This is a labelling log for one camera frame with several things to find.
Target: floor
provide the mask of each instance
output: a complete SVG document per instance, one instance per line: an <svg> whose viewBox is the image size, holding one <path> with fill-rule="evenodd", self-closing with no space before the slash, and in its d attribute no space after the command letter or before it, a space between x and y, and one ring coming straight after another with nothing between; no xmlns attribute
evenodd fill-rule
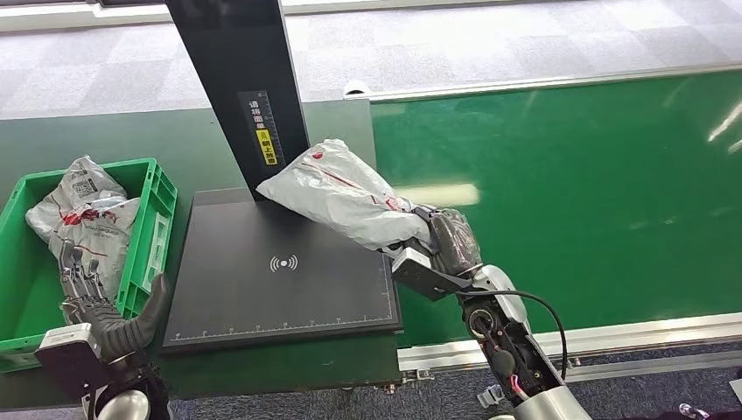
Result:
<svg viewBox="0 0 742 420"><path fill-rule="evenodd" d="M305 101L742 62L742 0L571 0L287 17ZM172 24L0 35L0 118L208 107Z"/></svg>
<svg viewBox="0 0 742 420"><path fill-rule="evenodd" d="M570 389L595 420L676 415L681 403L712 414L736 411L742 416L742 404L729 386L729 381L739 374L736 368L703 369L579 382L570 385ZM403 385L394 395L384 395L371 387L350 392L325 389L175 401L171 407L177 420L485 420L511 410L504 406L481 408L475 394L492 383L490 372L473 370L437 374L433 381ZM11 419L83 420L83 417L80 409L0 413L0 420Z"/></svg>

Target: vertical black stand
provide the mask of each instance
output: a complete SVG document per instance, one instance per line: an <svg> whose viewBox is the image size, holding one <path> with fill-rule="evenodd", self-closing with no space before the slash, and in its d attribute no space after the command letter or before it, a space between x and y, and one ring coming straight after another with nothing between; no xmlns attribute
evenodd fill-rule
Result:
<svg viewBox="0 0 742 420"><path fill-rule="evenodd" d="M255 200L308 147L279 1L165 1Z"/></svg>

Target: robotic hand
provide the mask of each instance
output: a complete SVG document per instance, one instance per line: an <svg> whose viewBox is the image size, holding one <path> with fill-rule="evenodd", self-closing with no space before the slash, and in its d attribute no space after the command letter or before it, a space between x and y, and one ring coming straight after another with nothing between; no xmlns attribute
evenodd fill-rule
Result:
<svg viewBox="0 0 742 420"><path fill-rule="evenodd" d="M126 320L102 287L98 262L86 273L81 257L82 250L64 240L60 309L67 326L46 333L36 358L67 396L82 399L88 419L170 418L165 383L144 353L167 304L165 277L154 276L142 313Z"/></svg>
<svg viewBox="0 0 742 420"><path fill-rule="evenodd" d="M590 420L564 385L567 353L561 323L555 316L563 345L560 376L531 335L522 297L540 302L552 315L554 310L539 297L516 290L501 269L482 263L463 214L424 206L415 213L430 227L434 246L423 247L414 239L398 244L392 277L431 300L456 294L469 333L504 385L479 395L482 405L507 398L517 420Z"/></svg>

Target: green bin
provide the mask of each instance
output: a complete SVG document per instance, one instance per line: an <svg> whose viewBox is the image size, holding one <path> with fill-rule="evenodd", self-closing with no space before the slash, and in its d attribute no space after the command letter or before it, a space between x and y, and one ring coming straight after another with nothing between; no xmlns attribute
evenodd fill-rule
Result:
<svg viewBox="0 0 742 420"><path fill-rule="evenodd" d="M101 166L130 198L141 198L118 294L109 297L128 319L142 310L152 277L165 268L178 190L153 158ZM57 260L25 222L26 211L57 186L64 172L22 177L0 213L0 373L37 366L33 352L44 334L65 324Z"/></svg>

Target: package with red logo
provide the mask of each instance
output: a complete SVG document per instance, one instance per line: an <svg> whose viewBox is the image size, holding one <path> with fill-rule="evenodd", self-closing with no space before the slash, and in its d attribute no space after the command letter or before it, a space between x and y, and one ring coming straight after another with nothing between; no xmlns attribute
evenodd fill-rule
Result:
<svg viewBox="0 0 742 420"><path fill-rule="evenodd" d="M257 191L303 216L327 225L368 249L416 237L431 241L415 204L398 197L387 181L341 140L312 146Z"/></svg>
<svg viewBox="0 0 742 420"><path fill-rule="evenodd" d="M99 261L98 273L109 296L121 282L129 237L139 198L128 199L116 183L89 156L76 159L59 185L25 214L26 222L59 258L62 240L83 250L82 262Z"/></svg>

